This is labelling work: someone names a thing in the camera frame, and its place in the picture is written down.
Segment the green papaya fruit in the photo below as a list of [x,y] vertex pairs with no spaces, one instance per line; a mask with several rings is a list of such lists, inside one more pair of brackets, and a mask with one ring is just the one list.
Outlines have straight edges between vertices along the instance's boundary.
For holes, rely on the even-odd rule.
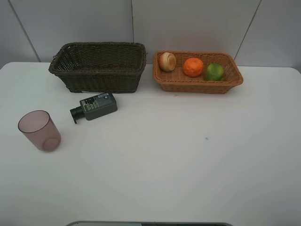
[[218,63],[211,63],[205,73],[206,80],[208,81],[221,81],[224,76],[224,69]]

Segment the translucent purple plastic cup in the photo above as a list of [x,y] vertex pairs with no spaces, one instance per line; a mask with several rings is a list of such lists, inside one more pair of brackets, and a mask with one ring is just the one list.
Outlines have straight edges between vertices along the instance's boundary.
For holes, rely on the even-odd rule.
[[40,151],[52,152],[61,143],[61,134],[48,112],[36,110],[24,115],[18,129]]

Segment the dark brown wicker basket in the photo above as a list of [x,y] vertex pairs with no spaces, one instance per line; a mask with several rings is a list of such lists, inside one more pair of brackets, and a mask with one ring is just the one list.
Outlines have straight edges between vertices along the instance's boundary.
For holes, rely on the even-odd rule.
[[72,93],[134,93],[146,55],[140,43],[72,42],[61,47],[48,70]]

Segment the orange wicker basket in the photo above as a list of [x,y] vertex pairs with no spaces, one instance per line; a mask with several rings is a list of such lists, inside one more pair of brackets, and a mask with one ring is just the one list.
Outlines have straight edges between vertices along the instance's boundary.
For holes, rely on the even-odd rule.
[[[165,51],[156,52],[153,60],[153,77],[163,91],[225,94],[233,87],[243,83],[243,77],[229,54],[221,52],[169,52],[176,59],[175,68],[171,72],[165,72],[159,66],[159,59]],[[184,62],[191,57],[199,58],[204,63],[203,72],[196,78],[187,76],[183,70]],[[221,81],[207,80],[206,69],[211,63],[218,63],[223,67],[224,76]]]

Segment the orange tangerine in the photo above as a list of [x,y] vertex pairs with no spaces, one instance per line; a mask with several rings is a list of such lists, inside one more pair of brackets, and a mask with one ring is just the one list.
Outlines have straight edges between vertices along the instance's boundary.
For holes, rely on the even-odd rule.
[[188,58],[184,65],[184,73],[189,77],[198,77],[201,75],[204,69],[204,63],[199,58]]

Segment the dark green pump bottle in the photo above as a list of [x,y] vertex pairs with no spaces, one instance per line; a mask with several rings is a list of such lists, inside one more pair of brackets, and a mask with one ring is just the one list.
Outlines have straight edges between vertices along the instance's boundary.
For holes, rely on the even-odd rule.
[[108,115],[117,111],[117,102],[112,93],[102,93],[80,100],[80,106],[70,110],[75,124],[85,118],[87,121]]

